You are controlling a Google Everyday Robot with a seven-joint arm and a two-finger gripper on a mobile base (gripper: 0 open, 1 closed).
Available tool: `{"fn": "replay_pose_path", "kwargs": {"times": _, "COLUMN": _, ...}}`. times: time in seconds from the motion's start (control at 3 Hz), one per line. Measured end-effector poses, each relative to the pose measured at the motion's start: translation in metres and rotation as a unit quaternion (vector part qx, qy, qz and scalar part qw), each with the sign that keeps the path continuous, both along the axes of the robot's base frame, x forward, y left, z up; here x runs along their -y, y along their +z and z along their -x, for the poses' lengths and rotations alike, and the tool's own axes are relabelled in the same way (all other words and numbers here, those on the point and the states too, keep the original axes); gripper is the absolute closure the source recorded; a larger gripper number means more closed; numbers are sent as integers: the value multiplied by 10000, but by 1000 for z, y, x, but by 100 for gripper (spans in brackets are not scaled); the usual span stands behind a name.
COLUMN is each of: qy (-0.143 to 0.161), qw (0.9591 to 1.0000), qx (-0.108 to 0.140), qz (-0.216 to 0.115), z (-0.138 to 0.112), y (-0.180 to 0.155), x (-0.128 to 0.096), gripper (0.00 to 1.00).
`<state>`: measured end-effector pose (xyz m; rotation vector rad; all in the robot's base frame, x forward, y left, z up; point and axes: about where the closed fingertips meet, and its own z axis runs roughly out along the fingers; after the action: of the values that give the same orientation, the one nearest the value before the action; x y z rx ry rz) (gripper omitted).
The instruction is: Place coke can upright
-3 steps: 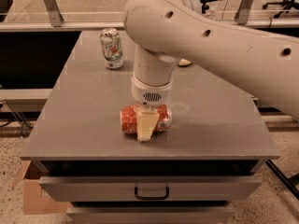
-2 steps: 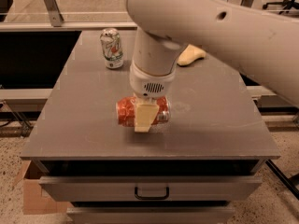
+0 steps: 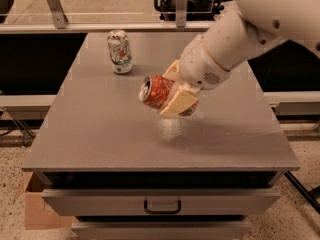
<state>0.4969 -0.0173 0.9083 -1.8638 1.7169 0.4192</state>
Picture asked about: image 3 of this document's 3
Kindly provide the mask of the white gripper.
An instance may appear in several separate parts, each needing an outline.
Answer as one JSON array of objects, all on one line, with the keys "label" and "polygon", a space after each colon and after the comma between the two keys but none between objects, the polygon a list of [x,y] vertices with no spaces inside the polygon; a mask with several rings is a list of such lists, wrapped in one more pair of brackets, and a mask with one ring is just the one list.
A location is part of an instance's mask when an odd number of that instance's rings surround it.
[{"label": "white gripper", "polygon": [[159,112],[164,118],[191,115],[197,108],[200,88],[204,90],[216,88],[230,77],[230,72],[224,70],[210,57],[203,36],[197,35],[185,47],[179,61],[175,60],[168,67],[163,77],[178,81],[180,75],[187,83],[194,86],[174,85],[169,93],[169,101]]}]

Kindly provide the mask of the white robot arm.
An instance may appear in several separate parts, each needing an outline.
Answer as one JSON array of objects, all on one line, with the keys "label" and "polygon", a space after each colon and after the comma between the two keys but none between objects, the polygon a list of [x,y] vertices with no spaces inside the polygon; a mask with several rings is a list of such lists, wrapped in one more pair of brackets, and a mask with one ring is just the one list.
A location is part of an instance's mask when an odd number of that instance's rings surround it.
[{"label": "white robot arm", "polygon": [[175,82],[160,115],[174,118],[214,89],[239,64],[294,41],[320,57],[320,0],[235,0],[196,36],[164,76]]}]

